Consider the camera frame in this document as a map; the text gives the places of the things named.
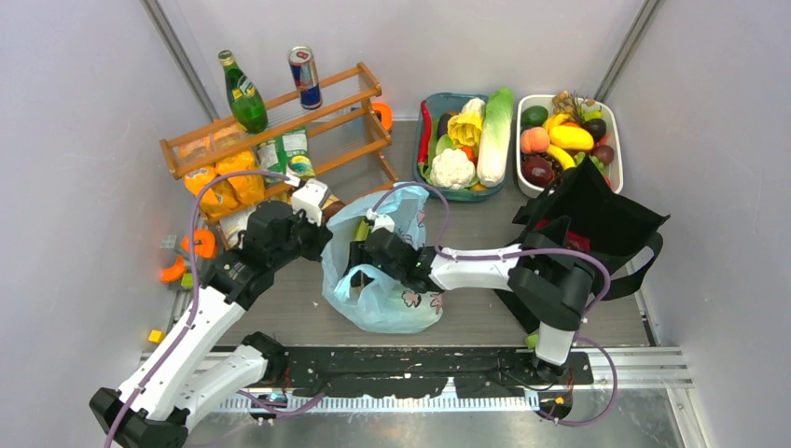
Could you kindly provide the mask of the light blue plastic bag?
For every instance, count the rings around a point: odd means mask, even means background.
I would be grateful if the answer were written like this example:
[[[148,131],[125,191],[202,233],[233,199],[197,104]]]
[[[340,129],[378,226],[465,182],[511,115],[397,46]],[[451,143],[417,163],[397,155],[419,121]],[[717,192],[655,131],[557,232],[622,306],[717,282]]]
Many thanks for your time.
[[[402,182],[390,195],[379,191],[347,204],[327,222],[332,239],[321,254],[322,294],[336,311],[360,329],[413,334],[429,328],[442,317],[439,293],[416,293],[371,263],[350,259],[357,229],[372,208],[393,219],[395,234],[405,242],[415,248],[424,246],[427,198],[425,189]]]

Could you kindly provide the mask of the red chili pepper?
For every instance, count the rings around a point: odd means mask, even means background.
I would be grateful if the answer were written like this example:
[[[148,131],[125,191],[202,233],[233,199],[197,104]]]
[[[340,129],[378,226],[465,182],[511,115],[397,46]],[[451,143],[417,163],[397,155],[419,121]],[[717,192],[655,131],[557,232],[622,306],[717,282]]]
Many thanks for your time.
[[[424,168],[425,164],[428,162],[429,145],[433,134],[432,117],[427,107],[426,99],[421,101],[420,110],[421,118],[423,119],[423,130],[418,150],[417,166],[419,168]]]

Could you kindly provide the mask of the black tote bag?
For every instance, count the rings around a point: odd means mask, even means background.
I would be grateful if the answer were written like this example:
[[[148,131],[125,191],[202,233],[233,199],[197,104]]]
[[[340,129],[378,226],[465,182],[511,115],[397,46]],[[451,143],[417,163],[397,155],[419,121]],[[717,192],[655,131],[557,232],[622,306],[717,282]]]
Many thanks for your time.
[[[572,247],[595,257],[611,274],[647,247],[652,251],[649,261],[634,273],[612,280],[604,299],[638,291],[663,247],[659,227],[669,218],[614,193],[591,161],[565,171],[551,186],[552,193],[540,193],[516,212],[512,222],[522,225],[520,237],[559,217],[569,217]]]

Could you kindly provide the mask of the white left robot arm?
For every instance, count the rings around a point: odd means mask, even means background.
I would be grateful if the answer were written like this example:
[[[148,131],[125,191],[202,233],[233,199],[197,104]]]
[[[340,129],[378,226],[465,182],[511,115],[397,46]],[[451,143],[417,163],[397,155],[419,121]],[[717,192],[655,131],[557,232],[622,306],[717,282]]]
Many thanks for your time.
[[[128,380],[91,397],[105,444],[181,447],[206,414],[240,389],[278,385],[287,370],[286,350],[260,331],[209,370],[194,372],[280,269],[299,258],[320,260],[331,237],[319,205],[261,203],[238,244],[203,263],[193,301],[173,332]]]

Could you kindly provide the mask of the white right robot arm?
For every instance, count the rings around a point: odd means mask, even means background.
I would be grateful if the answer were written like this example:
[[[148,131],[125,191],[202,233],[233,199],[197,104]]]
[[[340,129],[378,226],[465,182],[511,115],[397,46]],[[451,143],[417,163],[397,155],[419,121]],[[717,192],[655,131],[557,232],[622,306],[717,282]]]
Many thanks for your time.
[[[569,354],[593,295],[601,300],[611,276],[595,257],[564,247],[563,237],[529,231],[511,245],[486,250],[441,246],[416,248],[386,229],[351,244],[351,266],[370,265],[417,294],[461,288],[502,292],[537,321],[530,370],[558,383],[570,369]]]

